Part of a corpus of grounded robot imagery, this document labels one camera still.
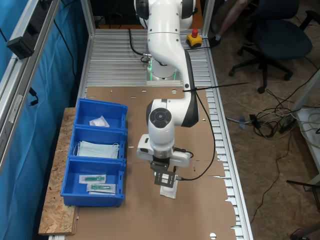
blue plastic bin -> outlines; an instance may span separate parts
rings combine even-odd
[[[69,157],[61,188],[64,204],[67,206],[119,207],[125,199],[123,193],[125,169],[124,162]],[[105,183],[116,184],[116,194],[89,194],[87,184],[79,183],[79,175],[83,174],[106,174]]]
[[[69,147],[69,157],[84,158],[84,159],[97,159],[108,161],[120,161],[126,162],[125,159],[125,145],[126,145],[127,133],[124,131],[110,130],[106,128],[89,128],[83,126],[74,126],[72,130],[72,136]],[[117,158],[103,158],[103,157],[88,157],[77,156],[78,147],[76,145],[81,142],[89,142],[92,144],[104,144],[113,145],[119,144],[119,151]]]
[[[103,116],[107,123],[110,125],[108,129],[127,131],[127,111],[128,107],[122,104],[79,98],[74,121],[77,126],[90,126],[89,122],[91,120]]]

robotic arm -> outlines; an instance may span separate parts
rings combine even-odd
[[[140,22],[147,20],[148,49],[151,58],[163,68],[177,69],[183,81],[184,90],[195,87],[189,53],[180,40],[180,29],[192,23],[195,0],[135,0],[134,7]],[[184,92],[182,99],[155,99],[146,109],[148,133],[142,135],[137,156],[148,160],[155,172],[155,184],[172,188],[176,174],[169,172],[169,165],[188,167],[190,153],[176,150],[175,126],[190,128],[199,120],[196,94]]]

green syringe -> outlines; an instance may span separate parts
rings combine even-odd
[[[105,177],[104,176],[89,176],[84,178],[85,181],[104,181]]]
[[[91,189],[96,189],[96,190],[110,190],[110,189],[111,189],[111,186],[91,185]]]

surgical mask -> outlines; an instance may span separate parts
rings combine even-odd
[[[77,156],[116,159],[118,158],[119,144],[113,145],[94,144],[87,141],[81,141],[75,146],[78,147]]]

office chair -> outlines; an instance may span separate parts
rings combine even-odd
[[[258,50],[243,46],[237,54],[244,51],[255,56],[232,67],[229,76],[233,77],[235,69],[251,64],[259,64],[262,69],[263,86],[258,88],[260,94],[267,87],[268,65],[284,72],[284,80],[290,80],[293,72],[276,60],[291,60],[306,56],[312,49],[312,43],[304,31],[297,25],[283,20],[293,18],[299,8],[299,0],[259,0],[254,12],[248,17],[246,39],[253,42]]]

